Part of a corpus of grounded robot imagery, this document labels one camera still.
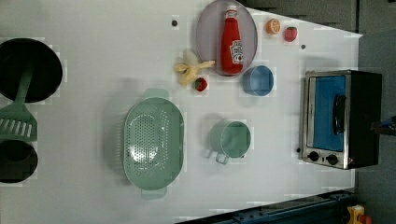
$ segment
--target red fruit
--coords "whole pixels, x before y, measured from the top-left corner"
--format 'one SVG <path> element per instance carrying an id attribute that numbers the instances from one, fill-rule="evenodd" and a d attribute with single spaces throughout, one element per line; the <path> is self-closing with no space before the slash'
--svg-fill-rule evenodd
<path id="1" fill-rule="evenodd" d="M 297 37 L 297 28 L 295 27 L 288 27 L 285 30 L 285 40 L 288 42 L 292 42 Z"/>
<path id="2" fill-rule="evenodd" d="M 203 77 L 199 77 L 194 83 L 195 89 L 198 91 L 204 91 L 207 87 L 207 82 Z"/>

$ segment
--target oven knob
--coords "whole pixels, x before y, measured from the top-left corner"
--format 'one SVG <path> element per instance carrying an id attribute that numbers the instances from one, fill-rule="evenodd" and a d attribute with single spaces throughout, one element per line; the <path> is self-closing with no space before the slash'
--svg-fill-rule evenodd
<path id="1" fill-rule="evenodd" d="M 311 161 L 317 161 L 319 159 L 319 154 L 313 151 L 309 153 L 308 158 L 311 159 Z"/>
<path id="2" fill-rule="evenodd" d="M 331 164 L 331 165 L 335 165 L 335 164 L 337 164 L 338 159 L 336 156 L 330 155 L 330 156 L 326 157 L 326 161 L 328 161 L 329 164 Z"/>

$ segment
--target dark gray floor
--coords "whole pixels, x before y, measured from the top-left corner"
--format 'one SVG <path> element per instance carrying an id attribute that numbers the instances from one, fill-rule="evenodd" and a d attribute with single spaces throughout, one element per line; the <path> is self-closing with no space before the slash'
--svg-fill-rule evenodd
<path id="1" fill-rule="evenodd" d="M 396 3 L 389 0 L 238 0 L 246 7 L 359 34 L 396 28 Z"/>
<path id="2" fill-rule="evenodd" d="M 361 37 L 359 69 L 382 74 L 381 117 L 396 116 L 396 29 Z M 357 170 L 356 192 L 375 223 L 396 223 L 396 136 L 381 135 L 379 159 Z"/>
<path id="3" fill-rule="evenodd" d="M 396 3 L 389 0 L 240 0 L 303 21 L 362 34 L 359 68 L 383 75 L 382 119 L 396 116 Z M 359 201 L 374 223 L 396 223 L 396 136 L 381 136 L 380 164 L 357 169 Z"/>

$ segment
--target gray plate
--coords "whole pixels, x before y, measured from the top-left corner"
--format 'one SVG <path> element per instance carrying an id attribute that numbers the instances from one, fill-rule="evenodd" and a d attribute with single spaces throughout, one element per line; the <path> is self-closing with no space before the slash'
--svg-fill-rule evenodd
<path id="1" fill-rule="evenodd" d="M 224 16 L 227 6 L 230 4 L 236 5 L 239 13 L 239 33 L 244 50 L 244 68 L 237 75 L 243 74 L 248 69 L 257 49 L 256 24 L 244 6 L 233 0 L 217 0 L 208 5 L 198 20 L 196 31 L 197 51 L 202 61 L 216 61 L 215 66 L 210 69 L 222 76 L 229 76 L 221 69 L 220 50 Z"/>

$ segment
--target black plate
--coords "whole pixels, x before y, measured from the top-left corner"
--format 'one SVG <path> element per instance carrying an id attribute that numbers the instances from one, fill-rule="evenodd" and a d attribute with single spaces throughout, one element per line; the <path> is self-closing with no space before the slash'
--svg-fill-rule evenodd
<path id="1" fill-rule="evenodd" d="M 21 182 L 35 172 L 37 164 L 37 153 L 31 145 L 15 140 L 0 143 L 0 182 Z"/>
<path id="2" fill-rule="evenodd" d="M 23 69 L 31 58 L 35 71 L 26 103 L 49 98 L 61 85 L 62 65 L 52 49 L 33 39 L 11 39 L 0 45 L 0 93 L 8 99 L 15 100 Z"/>

